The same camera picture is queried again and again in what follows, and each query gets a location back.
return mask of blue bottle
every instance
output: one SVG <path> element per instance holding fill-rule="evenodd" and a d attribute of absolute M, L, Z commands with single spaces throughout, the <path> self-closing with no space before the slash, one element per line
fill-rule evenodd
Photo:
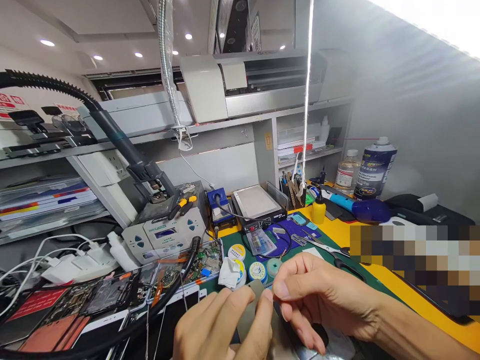
<path fill-rule="evenodd" d="M 357 200 L 379 199 L 397 156 L 389 138 L 381 136 L 365 148 L 353 196 Z"/>

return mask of ceiling light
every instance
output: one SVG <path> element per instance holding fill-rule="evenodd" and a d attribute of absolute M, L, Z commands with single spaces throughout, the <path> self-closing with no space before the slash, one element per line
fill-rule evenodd
<path fill-rule="evenodd" d="M 55 46 L 55 44 L 51 41 L 48 41 L 48 40 L 40 40 L 40 42 L 43 44 L 43 45 L 47 45 L 47 46 Z"/>

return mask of solder wick roll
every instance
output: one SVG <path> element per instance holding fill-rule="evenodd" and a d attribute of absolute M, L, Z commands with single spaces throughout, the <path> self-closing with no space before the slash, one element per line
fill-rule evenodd
<path fill-rule="evenodd" d="M 258 279 L 264 285 L 269 280 L 269 275 L 267 274 L 267 269 L 265 269 L 265 265 L 263 265 L 259 261 L 255 261 L 253 264 L 250 265 L 250 268 L 248 269 L 248 277 L 251 281 Z"/>
<path fill-rule="evenodd" d="M 239 259 L 241 261 L 245 260 L 245 246 L 242 244 L 235 244 L 230 247 L 228 250 L 228 257 L 232 260 Z"/>

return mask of yellow desk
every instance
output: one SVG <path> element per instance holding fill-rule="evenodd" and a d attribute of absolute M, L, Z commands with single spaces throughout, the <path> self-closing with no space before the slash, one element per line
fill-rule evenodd
<path fill-rule="evenodd" d="M 290 211 L 289 213 L 293 213 L 295 211 L 301 212 L 310 219 L 312 207 L 305 207 L 300 210 Z M 328 237 L 330 237 L 330 239 L 335 241 L 338 246 L 349 247 L 350 226 L 359 225 L 363 224 L 359 222 L 347 224 L 338 219 L 330 221 L 325 218 L 325 222 L 320 225 L 319 228 Z M 219 236 L 225 237 L 240 230 L 241 227 L 237 225 L 237 227 L 220 231 Z M 425 300 L 420 294 L 404 283 L 386 267 L 374 264 L 364 267 L 419 315 L 430 321 L 432 324 L 438 326 L 444 332 L 457 339 L 465 346 L 476 351 L 477 353 L 480 353 L 480 323 L 473 321 L 468 325 L 459 325 L 450 320 L 440 310 Z"/>

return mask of warning sign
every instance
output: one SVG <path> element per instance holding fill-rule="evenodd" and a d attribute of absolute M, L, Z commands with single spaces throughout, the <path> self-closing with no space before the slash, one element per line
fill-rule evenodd
<path fill-rule="evenodd" d="M 30 110 L 23 97 L 0 93 L 0 120 L 12 120 L 9 113 L 20 110 Z"/>
<path fill-rule="evenodd" d="M 56 103 L 56 102 L 54 102 L 53 105 L 55 105 L 57 108 L 59 108 L 61 110 L 61 112 L 64 113 L 65 115 L 70 115 L 71 117 L 74 117 L 74 118 L 76 118 L 78 115 L 80 115 L 79 111 L 74 106 L 63 105 L 63 104 L 59 104 L 59 103 Z"/>

